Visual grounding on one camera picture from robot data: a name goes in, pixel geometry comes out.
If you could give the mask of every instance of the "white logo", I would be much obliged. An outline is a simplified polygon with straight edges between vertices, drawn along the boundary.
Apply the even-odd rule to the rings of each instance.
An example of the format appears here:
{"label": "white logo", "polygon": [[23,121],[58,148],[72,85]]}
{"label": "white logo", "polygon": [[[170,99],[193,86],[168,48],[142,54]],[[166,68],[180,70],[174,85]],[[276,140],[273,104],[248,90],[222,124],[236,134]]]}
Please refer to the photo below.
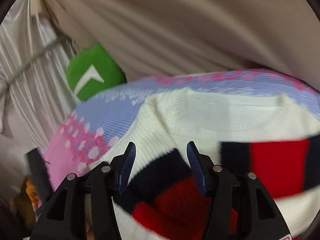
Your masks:
{"label": "white logo", "polygon": [[91,65],[89,69],[82,75],[80,80],[78,81],[75,94],[77,95],[80,90],[91,80],[94,79],[100,83],[104,83],[104,79],[100,76],[94,65]]}

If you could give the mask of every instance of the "white fabric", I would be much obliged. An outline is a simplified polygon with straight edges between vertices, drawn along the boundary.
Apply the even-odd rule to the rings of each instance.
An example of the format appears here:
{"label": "white fabric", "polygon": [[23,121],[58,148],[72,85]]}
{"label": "white fabric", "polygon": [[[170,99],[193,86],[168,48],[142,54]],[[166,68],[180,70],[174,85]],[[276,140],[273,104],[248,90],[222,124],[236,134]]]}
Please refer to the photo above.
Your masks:
{"label": "white fabric", "polygon": [[[57,33],[47,19],[31,17],[30,0],[16,0],[0,26],[0,78],[10,80],[56,39]],[[65,78],[65,68],[73,56],[71,45],[64,40],[10,84],[13,104],[35,147],[46,148],[56,128],[77,105]]]}
{"label": "white fabric", "polygon": [[[132,141],[137,150],[132,178],[172,148],[177,148],[188,163],[186,145],[191,140],[217,164],[220,163],[220,141],[294,140],[319,132],[320,122],[283,95],[268,98],[174,90],[149,96],[124,137],[99,162],[110,162]],[[293,236],[300,234],[315,217],[320,208],[319,196],[320,190],[315,188],[277,201]],[[124,240],[159,239],[116,204],[115,213]]]}

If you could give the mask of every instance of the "red stripe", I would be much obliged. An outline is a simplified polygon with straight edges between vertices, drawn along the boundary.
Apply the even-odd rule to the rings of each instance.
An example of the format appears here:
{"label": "red stripe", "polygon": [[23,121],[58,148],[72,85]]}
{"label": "red stripe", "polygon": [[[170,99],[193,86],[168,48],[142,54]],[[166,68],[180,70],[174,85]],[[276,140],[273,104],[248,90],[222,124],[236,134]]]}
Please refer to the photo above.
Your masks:
{"label": "red stripe", "polygon": [[[136,205],[132,216],[145,228],[171,240],[199,240],[211,199],[203,197],[192,176],[159,195],[153,205]],[[237,213],[231,213],[230,233],[236,229]]]}
{"label": "red stripe", "polygon": [[251,143],[251,171],[273,198],[302,192],[309,141]]}
{"label": "red stripe", "polygon": [[145,228],[154,231],[167,239],[187,240],[191,239],[190,237],[195,233],[194,229],[192,230],[169,218],[167,215],[161,214],[158,210],[145,202],[136,205],[132,217]]}

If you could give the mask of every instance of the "navy stripe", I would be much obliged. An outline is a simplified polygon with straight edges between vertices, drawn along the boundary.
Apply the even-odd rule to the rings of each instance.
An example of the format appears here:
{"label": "navy stripe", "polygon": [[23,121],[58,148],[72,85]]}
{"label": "navy stripe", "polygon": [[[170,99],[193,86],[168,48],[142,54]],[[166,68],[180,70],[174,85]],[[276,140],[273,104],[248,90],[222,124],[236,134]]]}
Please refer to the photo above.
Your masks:
{"label": "navy stripe", "polygon": [[113,199],[116,204],[132,214],[140,201],[152,203],[161,193],[190,175],[190,167],[179,151],[173,149],[139,171],[123,194]]}
{"label": "navy stripe", "polygon": [[246,175],[250,171],[250,144],[222,142],[221,165],[232,174]]}
{"label": "navy stripe", "polygon": [[320,135],[309,139],[309,149],[304,168],[303,190],[320,184]]}

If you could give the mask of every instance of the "white knit sweater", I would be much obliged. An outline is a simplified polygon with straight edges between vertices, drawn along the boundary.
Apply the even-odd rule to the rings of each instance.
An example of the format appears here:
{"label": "white knit sweater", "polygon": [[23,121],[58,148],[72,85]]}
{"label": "white knit sweater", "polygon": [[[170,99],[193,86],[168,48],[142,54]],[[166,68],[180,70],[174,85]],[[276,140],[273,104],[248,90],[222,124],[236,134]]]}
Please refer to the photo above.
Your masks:
{"label": "white knit sweater", "polygon": [[[177,148],[188,163],[186,145],[191,140],[218,164],[220,141],[295,140],[319,132],[320,122],[283,95],[248,97],[174,90],[149,96],[127,133],[100,161],[110,162],[123,154],[130,141],[134,142],[137,155],[132,178],[172,148]],[[276,203],[290,232],[297,236],[306,230],[320,208],[320,187],[277,199]],[[123,240],[163,239],[144,229],[116,204],[115,213]]]}

